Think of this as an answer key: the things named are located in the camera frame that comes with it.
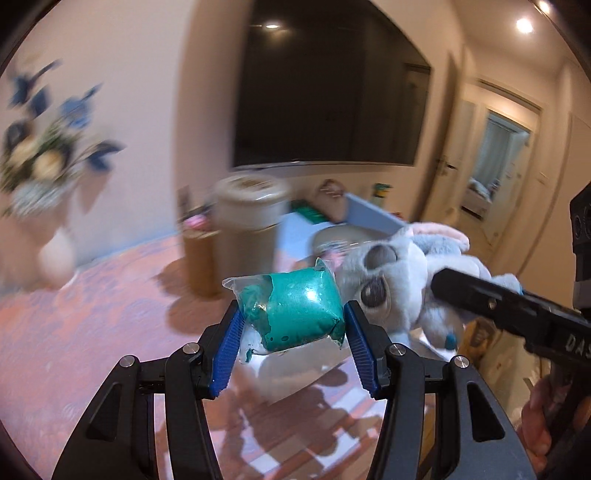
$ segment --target tv screen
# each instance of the tv screen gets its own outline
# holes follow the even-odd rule
[[[234,166],[412,165],[430,72],[369,0],[255,0]]]

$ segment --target gray plush bunny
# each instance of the gray plush bunny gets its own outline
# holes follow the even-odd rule
[[[385,241],[370,242],[347,255],[336,271],[343,302],[357,300],[368,320],[381,325],[393,342],[409,345],[408,333],[422,328],[436,348],[455,350],[464,325],[475,316],[434,298],[436,272],[453,268],[514,291],[514,275],[491,277],[476,257],[464,255],[468,237],[446,225],[413,223]]]

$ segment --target handbag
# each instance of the handbag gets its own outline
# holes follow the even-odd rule
[[[312,194],[309,203],[333,223],[342,223],[349,210],[345,186],[333,179],[325,180]]]

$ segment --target flower bouquet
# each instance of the flower bouquet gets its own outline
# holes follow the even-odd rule
[[[35,120],[50,104],[48,87],[35,94],[35,86],[47,71],[56,68],[54,61],[35,75],[13,78],[15,93],[10,107],[20,107],[24,117],[14,122],[4,135],[0,158],[0,190],[9,196],[4,215],[19,218],[39,215],[54,209],[76,184],[83,167],[96,172],[111,169],[109,154],[122,150],[113,141],[101,141],[81,148],[83,131],[90,124],[90,98],[100,86],[81,98],[66,100],[59,116],[40,135],[35,134]]]

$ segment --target pink inner ear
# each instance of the pink inner ear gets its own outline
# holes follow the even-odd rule
[[[409,236],[444,235],[459,241],[461,244],[470,245],[470,239],[461,231],[447,225],[442,225],[440,223],[413,223],[410,225],[410,229],[411,232],[409,232]]]

